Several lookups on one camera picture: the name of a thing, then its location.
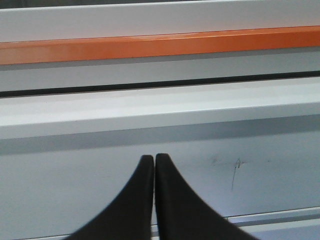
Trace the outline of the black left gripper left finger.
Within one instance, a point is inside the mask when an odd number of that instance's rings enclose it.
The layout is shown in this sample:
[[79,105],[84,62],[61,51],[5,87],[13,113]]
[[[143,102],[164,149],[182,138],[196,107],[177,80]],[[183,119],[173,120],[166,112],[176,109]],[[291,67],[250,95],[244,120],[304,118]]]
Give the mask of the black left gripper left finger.
[[68,240],[150,240],[154,159],[143,155],[124,188],[95,218]]

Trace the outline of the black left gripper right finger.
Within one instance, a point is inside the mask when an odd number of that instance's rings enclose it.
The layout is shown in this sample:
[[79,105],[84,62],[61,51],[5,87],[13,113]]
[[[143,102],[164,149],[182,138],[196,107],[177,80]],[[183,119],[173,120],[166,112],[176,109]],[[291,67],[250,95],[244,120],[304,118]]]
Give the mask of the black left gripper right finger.
[[155,159],[155,210],[161,240],[253,240],[209,207],[167,153]]

